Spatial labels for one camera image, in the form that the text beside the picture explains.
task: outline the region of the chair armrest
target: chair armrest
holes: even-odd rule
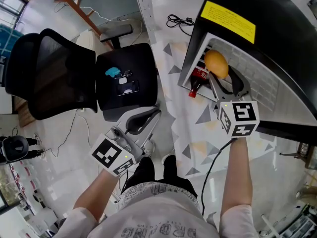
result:
[[[100,42],[105,42],[112,40],[114,38],[118,38],[127,34],[131,34],[133,32],[131,25],[121,25],[117,27],[110,28],[106,30],[100,35]]]

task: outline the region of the forearm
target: forearm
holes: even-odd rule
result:
[[[108,204],[118,179],[119,177],[114,177],[106,170],[102,170],[93,183],[77,199],[74,209],[86,208],[98,221]]]
[[[224,186],[221,215],[231,207],[252,202],[252,181],[249,167],[248,146],[239,138],[230,146],[229,164]]]

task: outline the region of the white t-shirt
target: white t-shirt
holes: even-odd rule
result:
[[[212,216],[206,222],[189,195],[164,190],[146,195],[149,190],[154,191],[148,187],[100,224],[87,209],[74,209],[55,238],[257,237],[249,205],[235,206],[226,211],[220,219],[218,233]]]

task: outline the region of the red bottle label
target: red bottle label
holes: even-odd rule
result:
[[[208,79],[208,74],[206,72],[204,72],[203,70],[200,70],[200,69],[197,69],[197,68],[194,69],[192,75],[196,76],[196,77],[200,77],[200,78],[202,78],[204,80]]]

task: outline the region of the shirt sleeve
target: shirt sleeve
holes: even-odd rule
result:
[[[237,205],[227,210],[220,219],[221,238],[257,238],[250,205]]]
[[[97,226],[95,217],[85,208],[76,208],[71,211],[61,226],[55,238],[87,238]]]

